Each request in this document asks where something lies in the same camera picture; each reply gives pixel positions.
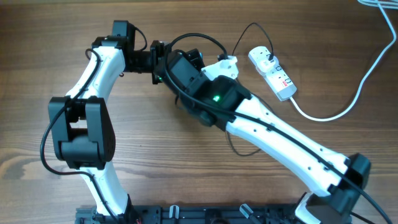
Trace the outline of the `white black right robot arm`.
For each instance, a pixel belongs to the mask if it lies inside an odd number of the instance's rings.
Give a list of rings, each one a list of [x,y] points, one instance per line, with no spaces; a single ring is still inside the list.
[[[294,212],[301,222],[348,223],[365,196],[369,160],[325,148],[282,121],[236,81],[236,63],[236,57],[221,54],[204,66],[199,53],[174,50],[162,59],[161,78],[203,125],[257,146],[308,187]]]

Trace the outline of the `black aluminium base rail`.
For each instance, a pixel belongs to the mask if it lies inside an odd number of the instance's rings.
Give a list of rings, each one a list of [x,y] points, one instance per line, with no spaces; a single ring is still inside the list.
[[[250,206],[246,203],[239,207],[170,207],[135,206],[127,213],[111,216],[99,214],[95,207],[78,208],[76,224],[95,223],[142,223],[142,224],[212,224],[212,223],[302,223],[294,215],[295,205],[276,204],[265,207]]]

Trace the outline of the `white power strip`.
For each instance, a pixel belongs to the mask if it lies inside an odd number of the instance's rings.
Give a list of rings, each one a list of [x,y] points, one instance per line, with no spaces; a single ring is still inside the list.
[[[262,58],[268,58],[269,60],[272,60],[270,59],[271,52],[265,46],[258,46],[253,48],[248,53],[248,57],[254,65],[255,69],[256,62],[258,60]],[[271,90],[280,101],[289,100],[297,91],[297,87],[293,84],[292,80],[285,73],[280,64],[271,72],[262,77],[265,79],[266,83],[270,86]]]

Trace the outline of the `white charger adapter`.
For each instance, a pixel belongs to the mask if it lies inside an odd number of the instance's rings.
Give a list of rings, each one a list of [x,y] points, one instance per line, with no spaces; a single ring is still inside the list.
[[[279,60],[273,57],[272,60],[262,58],[256,62],[256,70],[260,75],[265,76],[279,65]]]

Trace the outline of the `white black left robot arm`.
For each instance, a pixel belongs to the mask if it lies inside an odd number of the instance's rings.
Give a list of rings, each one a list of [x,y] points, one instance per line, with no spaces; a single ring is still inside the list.
[[[116,136],[106,102],[123,72],[153,72],[166,50],[159,41],[146,52],[134,50],[132,37],[98,37],[85,51],[89,64],[78,83],[50,100],[40,159],[53,174],[82,176],[96,201],[76,210],[75,223],[162,223],[162,207],[135,207],[119,182],[112,162]]]

